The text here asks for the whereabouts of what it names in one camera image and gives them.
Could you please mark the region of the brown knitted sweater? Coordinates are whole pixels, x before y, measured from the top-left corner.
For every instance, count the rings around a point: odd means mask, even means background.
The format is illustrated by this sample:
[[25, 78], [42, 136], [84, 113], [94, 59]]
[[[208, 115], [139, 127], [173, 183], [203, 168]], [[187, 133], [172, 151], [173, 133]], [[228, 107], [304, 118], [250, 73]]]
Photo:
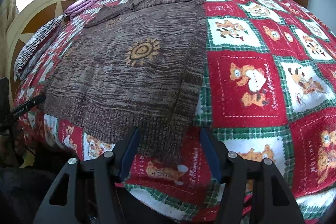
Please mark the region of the brown knitted sweater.
[[138, 127], [140, 154], [179, 164], [203, 83], [205, 1], [101, 8], [46, 78], [41, 110], [110, 144]]

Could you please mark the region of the striped pillow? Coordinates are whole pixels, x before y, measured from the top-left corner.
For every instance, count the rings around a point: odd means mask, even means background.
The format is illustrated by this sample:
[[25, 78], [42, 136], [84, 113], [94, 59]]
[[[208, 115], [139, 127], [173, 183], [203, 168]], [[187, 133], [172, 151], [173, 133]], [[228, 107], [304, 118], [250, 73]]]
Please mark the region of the striped pillow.
[[65, 19], [68, 17], [68, 14], [61, 14], [56, 18], [51, 19], [33, 34], [30, 40], [19, 52], [19, 55], [15, 60], [13, 67], [15, 81], [21, 77], [25, 67], [29, 64], [29, 62], [34, 59], [34, 57], [37, 57], [38, 52], [43, 53], [42, 49], [45, 51], [54, 41], [62, 29], [62, 26], [64, 25]]

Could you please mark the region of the cream wooden headboard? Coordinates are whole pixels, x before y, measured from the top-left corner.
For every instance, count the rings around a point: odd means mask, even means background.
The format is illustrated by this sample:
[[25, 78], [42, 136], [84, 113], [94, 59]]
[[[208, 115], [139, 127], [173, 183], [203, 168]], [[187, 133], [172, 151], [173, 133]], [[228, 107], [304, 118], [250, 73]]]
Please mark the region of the cream wooden headboard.
[[6, 33], [7, 55], [5, 76], [9, 80], [9, 104], [14, 105], [15, 92], [20, 84], [14, 79], [14, 63], [24, 45], [33, 34], [51, 19], [63, 14], [64, 10], [78, 0], [34, 0], [14, 19]]

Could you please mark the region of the red checkered bear quilt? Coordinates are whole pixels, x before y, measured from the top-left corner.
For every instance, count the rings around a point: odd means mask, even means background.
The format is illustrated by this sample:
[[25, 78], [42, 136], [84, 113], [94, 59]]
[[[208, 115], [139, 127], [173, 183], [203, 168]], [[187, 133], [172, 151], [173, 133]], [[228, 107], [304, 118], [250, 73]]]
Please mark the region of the red checkered bear quilt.
[[[46, 77], [104, 0], [74, 17], [16, 88], [15, 105], [36, 96]], [[292, 0], [206, 0], [207, 62], [193, 125], [244, 159], [272, 159], [306, 223], [335, 200], [335, 34]], [[34, 109], [21, 118], [25, 139], [49, 141], [89, 160], [113, 148], [88, 131]], [[124, 189], [178, 222], [213, 221], [224, 185], [211, 178], [197, 129], [182, 163], [137, 155]]]

